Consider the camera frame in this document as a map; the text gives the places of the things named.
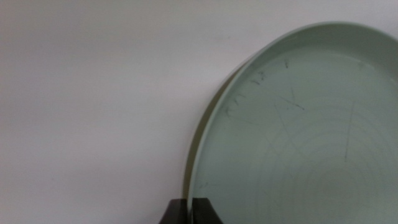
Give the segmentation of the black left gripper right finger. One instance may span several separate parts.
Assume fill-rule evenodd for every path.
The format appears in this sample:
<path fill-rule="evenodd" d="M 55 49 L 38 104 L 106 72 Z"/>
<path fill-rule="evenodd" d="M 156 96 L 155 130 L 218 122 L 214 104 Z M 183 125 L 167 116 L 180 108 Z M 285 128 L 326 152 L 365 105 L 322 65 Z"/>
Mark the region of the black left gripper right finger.
<path fill-rule="evenodd" d="M 193 224 L 223 224 L 208 198 L 193 198 Z"/>

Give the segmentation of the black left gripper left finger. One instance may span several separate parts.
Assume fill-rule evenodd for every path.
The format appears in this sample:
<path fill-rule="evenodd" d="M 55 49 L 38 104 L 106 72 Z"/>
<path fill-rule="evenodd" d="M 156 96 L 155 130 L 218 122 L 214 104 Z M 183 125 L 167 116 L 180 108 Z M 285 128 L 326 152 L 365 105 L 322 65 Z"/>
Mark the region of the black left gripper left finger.
<path fill-rule="evenodd" d="M 188 207 L 187 199 L 172 199 L 160 219 L 159 224 L 187 224 Z"/>

